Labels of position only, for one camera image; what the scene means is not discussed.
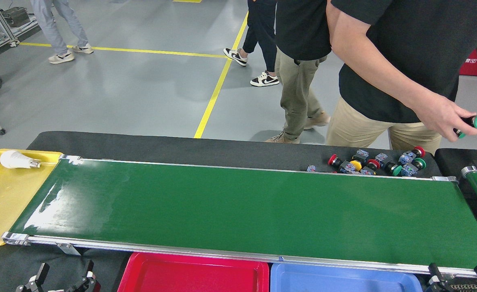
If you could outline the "person's right hand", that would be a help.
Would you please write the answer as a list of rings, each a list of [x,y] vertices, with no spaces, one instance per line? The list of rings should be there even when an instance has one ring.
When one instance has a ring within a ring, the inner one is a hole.
[[[439,133],[449,142],[458,140],[455,129],[465,135],[477,135],[477,129],[462,120],[475,115],[475,112],[467,111],[448,98],[435,93],[428,94],[423,101],[426,104],[415,109],[415,113],[428,129]]]

